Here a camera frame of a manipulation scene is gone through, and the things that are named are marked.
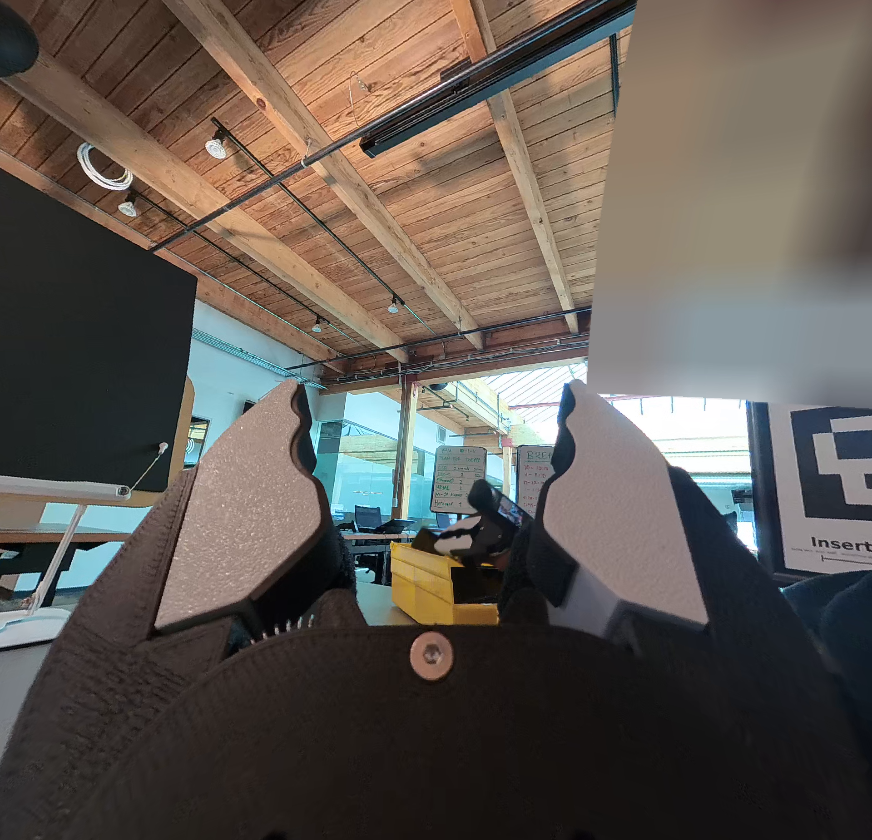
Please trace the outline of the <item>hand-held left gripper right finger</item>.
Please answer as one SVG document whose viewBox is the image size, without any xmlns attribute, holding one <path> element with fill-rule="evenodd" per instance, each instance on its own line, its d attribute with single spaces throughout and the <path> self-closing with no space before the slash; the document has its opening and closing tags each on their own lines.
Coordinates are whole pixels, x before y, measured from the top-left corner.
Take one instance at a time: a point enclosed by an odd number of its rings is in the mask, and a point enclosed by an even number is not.
<svg viewBox="0 0 872 840">
<path fill-rule="evenodd" d="M 573 380 L 552 466 L 540 492 L 540 594 L 551 626 L 608 638 L 639 613 L 703 631 L 709 616 L 658 447 Z"/>
</svg>

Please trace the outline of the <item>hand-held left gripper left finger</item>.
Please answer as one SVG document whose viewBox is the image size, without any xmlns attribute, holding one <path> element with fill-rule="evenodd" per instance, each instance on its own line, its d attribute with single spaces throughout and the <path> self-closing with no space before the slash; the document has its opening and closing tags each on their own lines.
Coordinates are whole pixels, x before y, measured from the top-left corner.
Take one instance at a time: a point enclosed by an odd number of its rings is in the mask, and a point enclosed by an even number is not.
<svg viewBox="0 0 872 840">
<path fill-rule="evenodd" d="M 305 388 L 287 380 L 226 430 L 195 469 L 155 628 L 237 617 L 284 630 L 336 580 L 336 535 L 314 476 Z"/>
</svg>

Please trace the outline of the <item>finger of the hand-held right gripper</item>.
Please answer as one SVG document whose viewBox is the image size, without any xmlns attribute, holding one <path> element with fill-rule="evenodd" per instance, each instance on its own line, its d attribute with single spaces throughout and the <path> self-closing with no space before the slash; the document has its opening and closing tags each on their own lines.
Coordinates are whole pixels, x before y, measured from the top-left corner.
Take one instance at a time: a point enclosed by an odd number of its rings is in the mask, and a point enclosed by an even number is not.
<svg viewBox="0 0 872 840">
<path fill-rule="evenodd" d="M 467 517 L 443 529 L 434 540 L 434 551 L 453 558 L 485 558 L 481 538 L 482 517 Z"/>
</svg>

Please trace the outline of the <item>yellow plastic bin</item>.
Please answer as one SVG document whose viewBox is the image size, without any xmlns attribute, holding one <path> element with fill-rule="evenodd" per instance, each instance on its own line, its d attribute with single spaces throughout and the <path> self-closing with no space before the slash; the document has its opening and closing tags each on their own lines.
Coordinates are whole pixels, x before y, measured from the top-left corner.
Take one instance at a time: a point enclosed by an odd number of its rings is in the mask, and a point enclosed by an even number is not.
<svg viewBox="0 0 872 840">
<path fill-rule="evenodd" d="M 497 626 L 502 571 L 391 543 L 391 598 L 421 625 Z"/>
</svg>

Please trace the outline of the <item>whiteboard with black writing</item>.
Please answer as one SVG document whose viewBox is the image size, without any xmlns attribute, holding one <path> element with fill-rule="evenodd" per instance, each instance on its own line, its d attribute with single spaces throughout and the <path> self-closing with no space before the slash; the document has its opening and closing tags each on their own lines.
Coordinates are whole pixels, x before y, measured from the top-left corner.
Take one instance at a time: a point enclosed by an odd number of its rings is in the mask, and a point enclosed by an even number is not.
<svg viewBox="0 0 872 840">
<path fill-rule="evenodd" d="M 443 445 L 437 448 L 431 512 L 473 514 L 475 510 L 468 496 L 474 484 L 486 478 L 486 457 L 483 447 Z"/>
</svg>

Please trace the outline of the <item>whiteboard with red writing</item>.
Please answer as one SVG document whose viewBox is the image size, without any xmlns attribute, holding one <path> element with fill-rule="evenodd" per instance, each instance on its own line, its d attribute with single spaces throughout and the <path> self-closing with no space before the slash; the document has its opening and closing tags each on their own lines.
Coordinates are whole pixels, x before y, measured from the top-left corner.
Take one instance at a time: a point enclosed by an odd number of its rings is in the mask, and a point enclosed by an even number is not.
<svg viewBox="0 0 872 840">
<path fill-rule="evenodd" d="M 542 487 L 554 473 L 551 464 L 554 445 L 523 444 L 516 448 L 516 499 L 534 517 Z"/>
</svg>

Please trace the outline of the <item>wooden support column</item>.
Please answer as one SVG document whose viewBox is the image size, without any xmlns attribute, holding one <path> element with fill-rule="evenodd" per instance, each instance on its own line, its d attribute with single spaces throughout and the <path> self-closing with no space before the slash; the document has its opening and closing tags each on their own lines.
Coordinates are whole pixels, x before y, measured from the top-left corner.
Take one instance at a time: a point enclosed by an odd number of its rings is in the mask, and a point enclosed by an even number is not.
<svg viewBox="0 0 872 840">
<path fill-rule="evenodd" d="M 398 446 L 394 474 L 392 515 L 395 519 L 407 519 L 408 517 L 413 440 L 419 393 L 420 384 L 417 382 L 417 376 L 404 377 L 401 387 Z"/>
</svg>

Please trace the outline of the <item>white sign with black marker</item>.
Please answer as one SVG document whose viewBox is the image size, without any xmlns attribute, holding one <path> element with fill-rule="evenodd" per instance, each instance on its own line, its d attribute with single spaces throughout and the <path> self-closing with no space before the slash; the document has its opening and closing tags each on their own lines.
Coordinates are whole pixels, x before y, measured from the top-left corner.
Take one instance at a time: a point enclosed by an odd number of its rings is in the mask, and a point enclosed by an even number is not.
<svg viewBox="0 0 872 840">
<path fill-rule="evenodd" d="M 871 410 L 747 402 L 758 557 L 777 578 L 871 571 Z"/>
</svg>

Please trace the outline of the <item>black rectangular panel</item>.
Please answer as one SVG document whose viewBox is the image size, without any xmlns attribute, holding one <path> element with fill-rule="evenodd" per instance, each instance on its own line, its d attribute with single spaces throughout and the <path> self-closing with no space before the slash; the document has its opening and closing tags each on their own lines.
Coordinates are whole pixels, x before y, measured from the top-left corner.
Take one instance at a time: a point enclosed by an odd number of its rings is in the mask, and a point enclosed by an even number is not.
<svg viewBox="0 0 872 840">
<path fill-rule="evenodd" d="M 161 492 L 196 279 L 3 171 L 2 475 Z"/>
</svg>

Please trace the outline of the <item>black ceiling pipe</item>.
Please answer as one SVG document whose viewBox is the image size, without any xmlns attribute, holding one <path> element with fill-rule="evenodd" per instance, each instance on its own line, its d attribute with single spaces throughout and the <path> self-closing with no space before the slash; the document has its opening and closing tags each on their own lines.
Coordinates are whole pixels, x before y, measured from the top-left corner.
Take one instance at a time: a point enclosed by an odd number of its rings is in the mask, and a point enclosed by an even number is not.
<svg viewBox="0 0 872 840">
<path fill-rule="evenodd" d="M 359 140 L 360 138 L 365 136 L 366 131 L 367 129 L 365 127 L 358 128 L 353 132 L 347 134 L 346 136 L 328 144 L 326 147 L 312 152 L 311 154 L 303 157 L 298 162 L 290 165 L 286 169 L 281 170 L 277 174 L 269 177 L 262 183 L 258 184 L 256 187 L 242 193 L 240 196 L 220 206 L 218 209 L 212 211 L 209 214 L 206 214 L 204 217 L 201 217 L 200 219 L 190 224 L 183 226 L 179 232 L 176 232 L 171 236 L 165 238 L 164 240 L 158 242 L 155 246 L 149 247 L 148 252 L 155 253 L 160 249 L 168 248 L 170 245 L 174 244 L 181 238 L 202 228 L 202 226 L 208 225 L 209 223 L 217 220 L 224 214 L 240 207 L 245 202 L 248 202 L 249 200 L 260 196 L 263 192 L 267 192 L 271 188 L 283 183 L 288 178 L 295 176 L 302 170 L 311 167 L 314 163 L 320 162 L 321 159 L 327 158 L 332 153 L 342 149 L 348 144 L 354 142 L 355 140 Z"/>
</svg>

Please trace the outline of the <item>black linear ceiling fixture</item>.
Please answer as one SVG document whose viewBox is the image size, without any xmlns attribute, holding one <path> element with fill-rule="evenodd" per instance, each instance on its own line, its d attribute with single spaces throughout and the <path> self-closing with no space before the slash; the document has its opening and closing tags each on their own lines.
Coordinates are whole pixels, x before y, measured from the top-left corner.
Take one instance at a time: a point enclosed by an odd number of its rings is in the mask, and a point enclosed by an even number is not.
<svg viewBox="0 0 872 840">
<path fill-rule="evenodd" d="M 381 117 L 362 133 L 361 150 L 373 158 L 619 33 L 631 24 L 637 4 L 584 0 Z"/>
</svg>

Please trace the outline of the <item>black ceiling dome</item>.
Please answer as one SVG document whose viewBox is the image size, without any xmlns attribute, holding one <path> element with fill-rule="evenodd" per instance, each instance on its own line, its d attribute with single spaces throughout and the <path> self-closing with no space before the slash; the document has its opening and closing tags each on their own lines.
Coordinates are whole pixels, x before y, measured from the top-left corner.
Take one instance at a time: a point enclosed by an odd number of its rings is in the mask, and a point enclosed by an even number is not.
<svg viewBox="0 0 872 840">
<path fill-rule="evenodd" d="M 28 21 L 1 2 L 1 78 L 22 74 L 38 60 L 39 42 Z"/>
</svg>

